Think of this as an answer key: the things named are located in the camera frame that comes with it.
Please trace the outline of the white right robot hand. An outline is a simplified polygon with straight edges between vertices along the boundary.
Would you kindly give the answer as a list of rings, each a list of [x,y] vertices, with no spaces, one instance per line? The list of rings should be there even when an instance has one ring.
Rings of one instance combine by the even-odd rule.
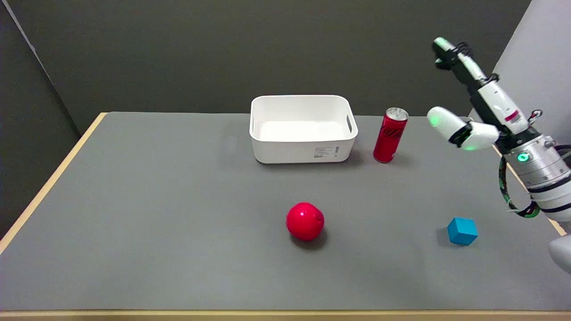
[[[496,142],[500,142],[501,150],[511,150],[539,136],[514,100],[498,85],[498,75],[487,76],[475,63],[467,43],[453,45],[438,37],[431,48],[437,68],[452,71],[465,85],[481,120],[465,120],[443,107],[431,108],[426,117],[445,140],[471,152],[487,149]]]

